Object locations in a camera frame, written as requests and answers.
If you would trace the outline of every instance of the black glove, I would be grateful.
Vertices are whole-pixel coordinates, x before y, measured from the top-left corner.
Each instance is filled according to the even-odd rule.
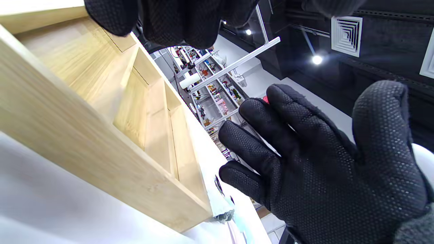
[[[89,16],[108,32],[125,36],[140,18],[146,40],[161,46],[185,42],[211,47],[221,20],[243,26],[259,0],[85,0]]]
[[[259,175],[231,161],[220,178],[284,220],[299,243],[392,243],[402,223],[428,212],[432,189],[414,160],[404,85],[380,81],[362,93],[356,145],[291,87],[272,85],[267,96],[270,104],[249,99],[240,114],[280,156],[225,122],[220,141]]]

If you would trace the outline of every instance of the ceiling light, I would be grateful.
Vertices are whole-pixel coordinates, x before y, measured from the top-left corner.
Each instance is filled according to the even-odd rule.
[[[318,64],[322,63],[322,57],[318,56],[318,55],[315,55],[315,56],[312,57],[312,62],[314,64],[318,65]]]

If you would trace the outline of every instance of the wood grain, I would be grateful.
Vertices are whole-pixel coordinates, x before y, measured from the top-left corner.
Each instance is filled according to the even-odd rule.
[[[110,39],[115,43],[115,45],[119,48],[121,52],[124,52],[128,48],[136,45],[136,41],[134,40],[133,36],[134,33],[131,32],[127,36],[115,36],[107,31],[105,33],[110,37]]]
[[[2,26],[0,129],[174,230],[184,231],[212,215],[207,204],[96,113]]]
[[[175,149],[170,136],[165,82],[159,79],[149,86],[145,152],[175,177]]]
[[[25,3],[22,3],[20,7],[9,10],[7,9],[8,6],[3,6],[4,3],[1,3],[0,8],[4,8],[5,10],[0,10],[0,24],[10,33],[17,34],[67,20],[88,16],[83,2],[81,2],[81,4],[74,2],[71,3],[71,1],[59,2],[64,2],[64,4],[58,3],[55,6],[44,6],[43,3],[38,3],[35,6],[35,4],[27,3],[28,5],[35,7],[34,9],[29,9],[23,6]]]
[[[113,124],[142,150],[145,149],[148,85],[134,69]]]
[[[140,43],[135,36],[133,36],[133,39]],[[158,80],[166,79],[163,72],[160,70],[151,56],[149,56],[148,52],[143,46],[140,47],[140,50],[137,53],[137,59],[134,63],[134,68],[149,85],[152,85]]]
[[[208,194],[201,173],[202,171],[196,160],[187,123],[185,121],[184,109],[187,108],[184,108],[184,106],[178,106],[170,112],[179,182],[188,190],[193,192],[193,194],[203,202],[209,203]]]
[[[74,89],[99,114],[112,122],[118,113],[122,95],[133,69],[138,46],[132,46],[117,56],[100,77],[90,83],[80,83]]]
[[[72,90],[113,121],[138,46],[121,53],[89,18],[21,33],[17,38]]]
[[[121,54],[88,17],[21,33],[16,38],[73,89],[77,83],[100,77]]]
[[[181,104],[185,104],[180,96],[171,89],[172,85],[165,83],[167,108],[172,111]]]

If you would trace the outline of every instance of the pipe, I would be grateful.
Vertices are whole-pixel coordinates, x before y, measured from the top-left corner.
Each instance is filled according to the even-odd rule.
[[[258,15],[259,25],[261,26],[262,35],[264,36],[264,44],[268,43],[267,32],[265,31],[264,21],[262,20],[261,10],[259,10],[259,5],[256,5],[256,14]]]

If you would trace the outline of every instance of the wooden drawer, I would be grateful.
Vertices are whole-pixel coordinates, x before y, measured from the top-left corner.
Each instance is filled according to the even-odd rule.
[[[29,14],[0,16],[0,129],[174,230],[211,217],[190,111],[136,37],[84,6]]]

